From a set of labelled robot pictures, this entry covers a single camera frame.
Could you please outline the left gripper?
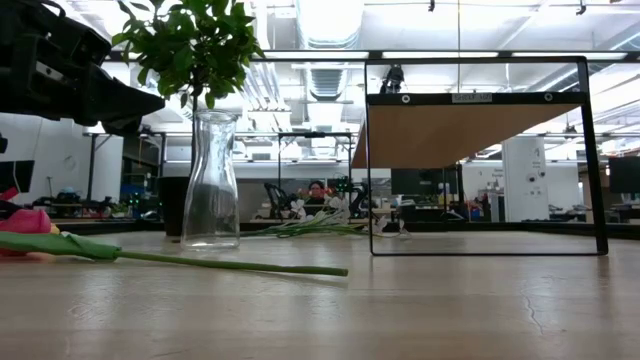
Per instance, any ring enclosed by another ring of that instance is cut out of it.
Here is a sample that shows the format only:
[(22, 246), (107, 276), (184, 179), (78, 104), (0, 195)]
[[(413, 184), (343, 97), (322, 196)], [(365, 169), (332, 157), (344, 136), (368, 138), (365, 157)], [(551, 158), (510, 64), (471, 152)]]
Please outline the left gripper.
[(165, 100), (100, 68), (110, 49), (105, 38), (54, 1), (3, 1), (1, 111), (136, 134), (142, 117), (163, 109)]

